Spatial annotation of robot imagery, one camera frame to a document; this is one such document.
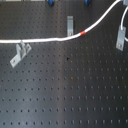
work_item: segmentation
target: table surface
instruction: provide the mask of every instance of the table surface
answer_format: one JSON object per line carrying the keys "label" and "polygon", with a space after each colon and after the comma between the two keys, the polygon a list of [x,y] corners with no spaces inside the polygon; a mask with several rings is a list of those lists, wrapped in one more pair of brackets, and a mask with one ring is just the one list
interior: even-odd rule
{"label": "table surface", "polygon": [[[0,3],[0,39],[67,36],[94,23],[114,0]],[[66,42],[32,43],[12,68],[15,44],[0,44],[0,128],[127,128],[128,44],[116,49],[120,2],[92,31]],[[128,28],[127,15],[124,26]]]}

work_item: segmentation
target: metal clamp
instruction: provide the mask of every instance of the metal clamp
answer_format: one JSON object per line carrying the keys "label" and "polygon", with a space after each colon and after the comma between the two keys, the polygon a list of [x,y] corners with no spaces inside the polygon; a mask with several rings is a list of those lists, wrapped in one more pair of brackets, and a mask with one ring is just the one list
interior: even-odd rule
{"label": "metal clamp", "polygon": [[31,51],[31,46],[29,44],[25,45],[23,41],[21,41],[21,47],[19,44],[16,45],[16,51],[17,55],[14,56],[11,60],[10,63],[12,67],[14,68],[30,51]]}
{"label": "metal clamp", "polygon": [[67,17],[67,36],[73,35],[73,16]]}
{"label": "metal clamp", "polygon": [[128,6],[128,0],[123,0],[123,4]]}
{"label": "metal clamp", "polygon": [[116,48],[121,51],[123,51],[124,48],[125,33],[126,33],[126,28],[123,27],[123,30],[121,30],[121,26],[119,26]]}

